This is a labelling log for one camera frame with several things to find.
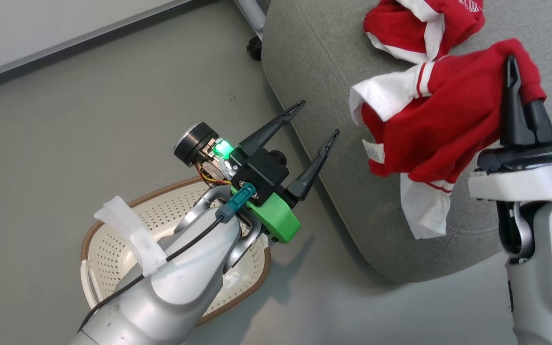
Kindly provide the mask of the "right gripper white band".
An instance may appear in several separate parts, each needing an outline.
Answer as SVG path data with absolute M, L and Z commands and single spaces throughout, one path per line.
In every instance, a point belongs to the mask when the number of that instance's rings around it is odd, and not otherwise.
M 500 112 L 500 144 L 504 147 L 478 155 L 478 168 L 468 180 L 473 198 L 552 200 L 552 122 L 543 100 L 530 101 L 524 107 L 521 87 L 517 59 L 510 55 L 504 66 Z

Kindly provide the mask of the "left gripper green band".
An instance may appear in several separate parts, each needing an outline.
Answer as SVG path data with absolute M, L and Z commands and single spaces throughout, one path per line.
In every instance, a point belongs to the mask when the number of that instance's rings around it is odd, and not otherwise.
M 228 184 L 234 193 L 243 185 L 252 184 L 255 193 L 247 207 L 261 220 L 273 241 L 285 244 L 300 229 L 293 207 L 309 194 L 340 136 L 339 129 L 331 133 L 309 166 L 287 186 L 291 195 L 288 196 L 282 186 L 289 175 L 286 157 L 278 151 L 267 151 L 264 146 L 293 120 L 305 103 L 305 100 L 298 101 L 236 147 L 204 122 L 190 127 L 174 147 L 174 155 L 184 164 L 205 171 L 208 174 L 205 179 L 210 183 Z

